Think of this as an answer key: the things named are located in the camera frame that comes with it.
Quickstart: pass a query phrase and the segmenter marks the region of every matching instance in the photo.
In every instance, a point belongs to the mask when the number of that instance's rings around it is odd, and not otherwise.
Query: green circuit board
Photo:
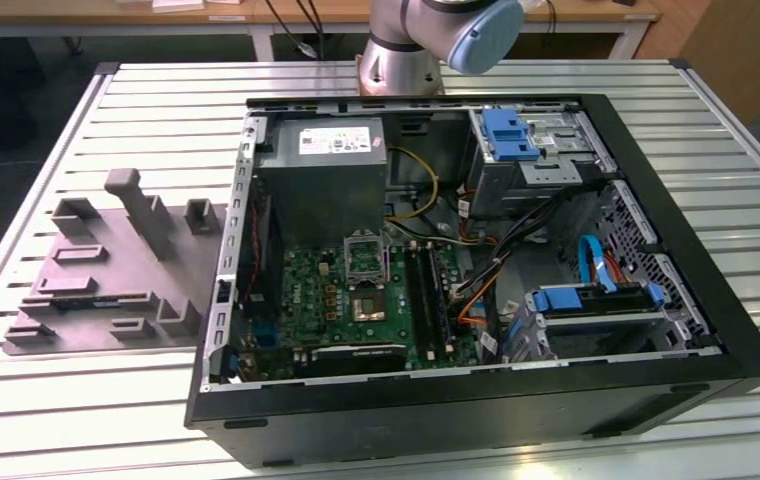
[[[406,247],[388,249],[388,281],[382,288],[374,285],[350,288],[343,247],[286,251],[277,341],[271,348],[256,351],[264,379],[294,378],[291,363],[295,352],[332,345],[402,345],[407,348],[408,370],[478,364],[475,339],[468,327],[456,331],[450,351],[443,351],[431,360],[419,355],[407,285],[407,254]],[[448,289],[459,282],[462,274],[456,252],[444,247],[434,251],[434,256],[444,277],[443,288]],[[370,252],[364,252],[352,261],[371,269],[375,267],[374,258]],[[379,312],[383,312],[382,318],[378,318]]]

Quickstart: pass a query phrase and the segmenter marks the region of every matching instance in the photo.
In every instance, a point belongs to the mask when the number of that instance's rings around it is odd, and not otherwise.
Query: yellow wire
[[[422,158],[414,152],[411,152],[403,147],[388,147],[388,149],[404,152],[407,156],[410,156],[416,162],[419,162],[424,167],[424,169],[428,171],[428,175],[431,175],[431,182],[434,183],[434,192],[431,193],[431,198],[428,200],[428,203],[426,203],[419,210],[415,210],[410,213],[404,213],[403,215],[391,215],[386,217],[387,220],[406,220],[408,218],[422,215],[422,213],[424,213],[427,209],[431,208],[431,206],[436,203],[436,198],[439,197],[439,177],[436,176],[436,173],[434,172],[431,165],[428,165],[428,162],[424,161],[424,158]]]

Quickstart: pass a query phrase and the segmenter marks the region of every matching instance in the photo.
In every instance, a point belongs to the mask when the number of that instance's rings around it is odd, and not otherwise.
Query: floor
[[[364,36],[340,36],[328,42],[327,57],[336,60],[352,59],[364,42]],[[24,148],[0,153],[0,163],[9,162],[9,165],[0,167],[0,240],[39,173],[37,163],[51,153],[100,62],[255,60],[249,38],[245,36],[87,38],[81,43],[84,54],[77,57],[68,55],[59,38],[32,39],[31,44],[47,81],[37,89],[24,92],[21,98],[39,125],[39,135]],[[275,52],[280,59],[302,58],[286,38],[276,37]],[[760,118],[750,129],[760,141]]]

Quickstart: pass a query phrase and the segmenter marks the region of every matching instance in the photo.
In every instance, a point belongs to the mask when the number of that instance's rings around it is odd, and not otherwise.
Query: cable on desk
[[[550,6],[550,24],[546,27],[546,36],[543,37],[542,46],[551,47],[555,33],[558,32],[558,11],[555,10],[552,0],[546,0],[546,3]]]
[[[310,8],[315,14],[315,20],[318,21],[318,29],[322,31],[319,48],[322,49],[322,60],[327,60],[327,51],[324,50],[324,22],[322,22],[322,16],[318,14],[318,8],[315,8],[315,0],[308,0]]]
[[[303,0],[295,0],[298,2],[298,6],[300,10],[303,10],[303,15],[306,16],[307,20],[312,24],[312,28],[315,29],[315,33],[318,34],[318,43],[319,43],[319,60],[326,60],[326,52],[324,52],[324,23],[322,22],[322,17],[318,14],[318,9],[315,8],[315,0],[307,0],[310,3],[310,8],[312,9],[312,14],[315,14],[315,18],[310,15],[310,11],[307,10],[306,6],[303,5]]]
[[[288,36],[291,42],[295,44],[295,47],[298,47],[298,50],[300,50],[307,57],[318,58],[318,52],[315,49],[304,42],[298,40],[298,37],[295,37],[294,33],[291,33],[291,29],[288,28],[288,25],[286,25],[283,17],[279,16],[279,12],[276,11],[276,7],[273,7],[273,3],[271,3],[271,0],[264,0],[264,3],[267,3],[268,8],[271,9],[271,13],[273,13],[273,16],[276,17],[276,22],[279,23],[279,26],[283,27],[283,32],[286,32],[286,35]]]

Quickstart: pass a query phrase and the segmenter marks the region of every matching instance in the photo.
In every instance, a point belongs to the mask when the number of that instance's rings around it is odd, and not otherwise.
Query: motherboard
[[[448,311],[462,275],[451,245],[298,248],[284,257],[282,315],[252,325],[260,379],[478,364],[471,326]],[[348,277],[380,270],[376,283]]]

